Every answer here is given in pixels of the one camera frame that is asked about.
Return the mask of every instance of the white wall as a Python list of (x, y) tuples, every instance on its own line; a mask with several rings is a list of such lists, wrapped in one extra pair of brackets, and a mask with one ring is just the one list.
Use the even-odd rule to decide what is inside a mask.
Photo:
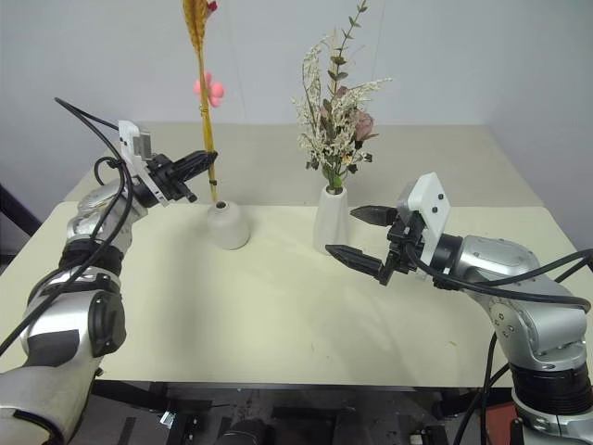
[[(208, 68), (228, 97), (217, 122), (295, 121), (303, 53), (355, 0), (220, 0)], [(381, 124), (490, 124), (580, 246), (593, 245), (590, 140), (593, 2), (369, 0), (351, 81), (391, 76)], [(0, 181), (45, 217), (103, 151), (52, 102), (138, 121), (194, 121), (196, 62), (180, 1), (2, 0)], [(287, 141), (284, 149), (292, 149)]]

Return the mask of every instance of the table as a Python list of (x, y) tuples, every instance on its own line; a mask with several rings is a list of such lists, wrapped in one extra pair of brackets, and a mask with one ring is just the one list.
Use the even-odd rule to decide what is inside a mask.
[[(383, 287), (316, 252), (312, 207), (246, 206), (252, 236), (237, 251), (213, 246), (206, 209), (154, 208), (133, 227), (121, 274), (128, 338), (104, 359), (103, 378), (481, 385), (492, 328), (465, 294), (397, 273)], [(58, 205), (0, 276), (0, 337), (20, 319), (34, 283), (56, 266), (75, 212), (74, 202)], [(574, 250), (541, 207), (453, 208), (447, 232), (512, 239), (542, 262)], [(350, 245), (384, 258), (385, 234), (353, 220)], [(593, 279), (579, 272), (566, 285), (588, 298)], [(590, 329), (587, 340), (593, 343)], [(20, 346), (13, 345), (0, 371), (23, 360)], [(495, 369), (503, 363), (497, 350)], [(501, 380), (510, 384), (508, 376)]]

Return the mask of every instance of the robotic arm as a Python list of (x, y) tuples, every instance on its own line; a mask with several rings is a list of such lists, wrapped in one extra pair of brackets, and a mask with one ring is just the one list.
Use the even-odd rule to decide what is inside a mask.
[(434, 285), (463, 290), (488, 314), (509, 361), (520, 421), (511, 445), (593, 444), (593, 393), (587, 370), (588, 301), (542, 273), (533, 252), (511, 241), (443, 234), (449, 204), (434, 173), (404, 191), (396, 208), (352, 215), (391, 226), (385, 264), (348, 246), (326, 246), (346, 266), (383, 285), (394, 271), (418, 271)]
[[(68, 443), (82, 418), (103, 356), (126, 338), (120, 294), (121, 262), (132, 243), (132, 225), (158, 203), (196, 196), (185, 182), (208, 169), (216, 152), (196, 151), (172, 162), (153, 156), (150, 136), (120, 121), (123, 159), (132, 177), (118, 194), (117, 181), (87, 195), (70, 220), (58, 273), (32, 292), (24, 317), (71, 278), (98, 248), (104, 253), (54, 299), (20, 336), (27, 361), (0, 375), (0, 444)], [(126, 211), (129, 194), (132, 206)]]

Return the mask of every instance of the white vase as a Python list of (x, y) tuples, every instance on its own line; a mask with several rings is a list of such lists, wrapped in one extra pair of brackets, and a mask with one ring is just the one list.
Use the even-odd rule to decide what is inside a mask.
[(245, 214), (231, 201), (218, 201), (208, 209), (208, 230), (219, 248), (233, 250), (245, 245), (249, 239), (249, 226)]
[(347, 190), (332, 195), (326, 187), (319, 198), (315, 226), (313, 228), (313, 246), (325, 255), (327, 244), (347, 244), (348, 241), (348, 200)]

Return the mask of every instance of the small white vase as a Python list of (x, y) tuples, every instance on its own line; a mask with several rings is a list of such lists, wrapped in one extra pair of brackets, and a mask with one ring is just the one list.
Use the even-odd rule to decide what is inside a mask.
[(231, 201), (218, 201), (208, 209), (208, 230), (219, 248), (233, 250), (249, 239), (249, 226), (241, 208)]
[(348, 199), (347, 190), (332, 195), (327, 188), (322, 189), (319, 198), (315, 226), (313, 228), (313, 246), (329, 255), (325, 250), (327, 244), (347, 244), (348, 241)]

